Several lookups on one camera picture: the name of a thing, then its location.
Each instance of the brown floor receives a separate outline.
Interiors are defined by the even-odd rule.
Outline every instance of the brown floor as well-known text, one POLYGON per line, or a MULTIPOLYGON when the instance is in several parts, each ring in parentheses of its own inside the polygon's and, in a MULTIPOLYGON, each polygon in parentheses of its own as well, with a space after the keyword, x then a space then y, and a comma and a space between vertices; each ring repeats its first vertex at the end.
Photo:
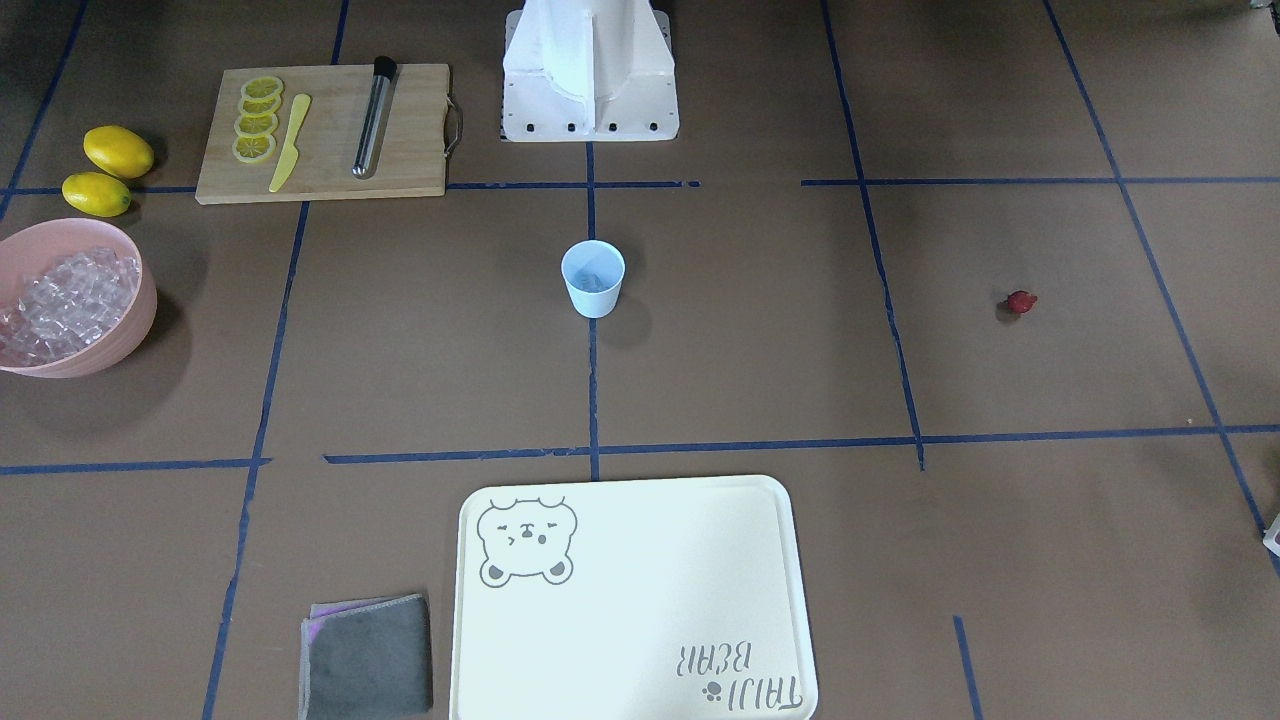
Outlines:
POLYGON ((516 0, 0 4, 0 237, 77 215, 93 126, 163 156, 111 220, 151 337, 0 377, 0 716, 291 717, 310 603, 424 592, 444 717, 474 489, 767 473, 818 717, 1276 717, 1247 5, 659 3, 678 140, 584 149, 498 138, 516 0), (195 201, 223 69, 378 54, 453 68, 444 197, 195 201), (593 232, 630 263, 594 324, 556 272, 593 232))

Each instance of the cutting board handle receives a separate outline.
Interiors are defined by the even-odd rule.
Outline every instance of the cutting board handle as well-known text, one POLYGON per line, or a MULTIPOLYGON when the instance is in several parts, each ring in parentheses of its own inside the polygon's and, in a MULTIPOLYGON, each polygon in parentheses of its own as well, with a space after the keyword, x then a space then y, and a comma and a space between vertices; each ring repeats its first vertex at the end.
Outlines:
POLYGON ((462 140, 462 108, 458 106, 458 101, 453 99, 452 92, 444 96, 444 101, 448 104, 448 108, 444 110, 445 126, 448 126, 449 111, 458 115, 458 122, 453 126, 453 140, 444 147, 444 159, 448 160, 449 155, 453 155, 453 149, 458 146, 458 141, 462 140))

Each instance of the lemon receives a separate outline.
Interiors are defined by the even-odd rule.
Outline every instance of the lemon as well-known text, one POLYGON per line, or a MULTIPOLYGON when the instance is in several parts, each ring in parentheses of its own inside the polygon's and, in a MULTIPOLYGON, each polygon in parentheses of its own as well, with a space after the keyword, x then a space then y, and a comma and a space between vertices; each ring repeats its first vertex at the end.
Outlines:
POLYGON ((236 135, 241 137, 257 137, 270 135, 280 127, 280 118, 275 113, 265 115, 241 115, 236 119, 236 135))
POLYGON ((270 97, 264 97, 262 100, 241 97, 239 108, 242 115, 250 115, 250 117, 266 115, 280 109, 280 96, 273 95, 270 97))
POLYGON ((102 173, 76 173, 63 181, 63 199, 72 208, 99 218, 114 218, 129 209, 129 188, 102 173))
POLYGON ((256 77, 241 86, 241 97, 244 100, 266 100, 275 97, 284 90, 284 82, 275 76, 256 77))
POLYGON ((275 152, 275 137, 270 135, 241 136, 232 143, 232 154, 241 163, 261 163, 270 158, 273 152, 275 152))
POLYGON ((147 141, 120 126, 96 127, 84 133, 84 154, 99 168, 125 179, 142 177, 156 159, 147 141))

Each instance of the pink bowl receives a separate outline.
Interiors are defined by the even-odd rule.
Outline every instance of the pink bowl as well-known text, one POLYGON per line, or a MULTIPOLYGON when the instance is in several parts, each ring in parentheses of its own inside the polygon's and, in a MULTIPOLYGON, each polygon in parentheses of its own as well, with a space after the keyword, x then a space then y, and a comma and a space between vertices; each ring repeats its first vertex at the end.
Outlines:
POLYGON ((156 282, 138 246, 124 231, 102 220, 49 220, 0 241, 0 305, 18 300, 23 275, 38 277, 50 270, 54 260, 93 247, 110 247, 120 258, 134 258, 142 268, 138 292, 120 322, 74 355, 32 368, 0 364, 0 370, 35 378, 79 378, 115 365, 142 342, 156 316, 156 282))

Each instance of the gray cloth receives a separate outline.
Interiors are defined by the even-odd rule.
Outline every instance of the gray cloth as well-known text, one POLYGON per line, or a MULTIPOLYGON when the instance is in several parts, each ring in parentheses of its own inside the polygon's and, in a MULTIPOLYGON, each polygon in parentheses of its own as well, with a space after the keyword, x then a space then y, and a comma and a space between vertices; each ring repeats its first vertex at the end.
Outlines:
POLYGON ((302 621, 300 720, 393 720, 430 707, 422 596, 364 602, 312 606, 302 621))

